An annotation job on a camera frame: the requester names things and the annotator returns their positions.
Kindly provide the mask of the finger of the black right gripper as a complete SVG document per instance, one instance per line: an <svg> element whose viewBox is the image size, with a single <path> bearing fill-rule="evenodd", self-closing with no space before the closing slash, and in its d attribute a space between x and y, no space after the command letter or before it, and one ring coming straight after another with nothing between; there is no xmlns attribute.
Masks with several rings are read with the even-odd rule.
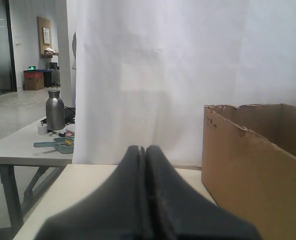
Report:
<svg viewBox="0 0 296 240"><path fill-rule="evenodd" d="M256 227L216 206L179 175L159 146L145 155L145 185L155 240L260 240Z"/></svg>

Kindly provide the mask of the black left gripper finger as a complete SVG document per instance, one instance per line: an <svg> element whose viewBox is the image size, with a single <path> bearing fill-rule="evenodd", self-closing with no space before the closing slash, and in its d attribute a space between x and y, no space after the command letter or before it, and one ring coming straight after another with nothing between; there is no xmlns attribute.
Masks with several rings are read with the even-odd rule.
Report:
<svg viewBox="0 0 296 240"><path fill-rule="evenodd" d="M129 146L107 180L90 195L48 218L36 240L149 240L145 150Z"/></svg>

